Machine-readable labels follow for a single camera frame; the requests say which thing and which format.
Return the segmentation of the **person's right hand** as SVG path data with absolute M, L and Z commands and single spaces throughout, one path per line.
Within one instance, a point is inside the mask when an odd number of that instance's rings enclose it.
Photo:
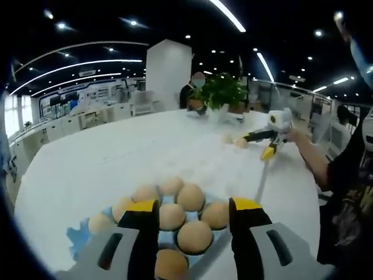
M 307 136 L 300 130 L 296 128 L 290 128 L 286 133 L 285 133 L 285 138 L 289 142 L 294 142 L 297 146 L 300 146 L 308 140 Z

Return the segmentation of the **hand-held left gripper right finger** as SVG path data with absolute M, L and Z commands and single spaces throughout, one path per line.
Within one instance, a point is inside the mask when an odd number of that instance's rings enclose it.
M 309 244 L 273 223 L 255 201 L 229 199 L 231 248 L 238 279 L 327 279 L 334 270 L 311 255 Z

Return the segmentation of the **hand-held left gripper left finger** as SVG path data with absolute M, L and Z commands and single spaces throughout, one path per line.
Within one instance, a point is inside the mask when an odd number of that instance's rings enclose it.
M 129 204 L 117 226 L 95 234 L 57 279 L 155 279 L 159 201 Z

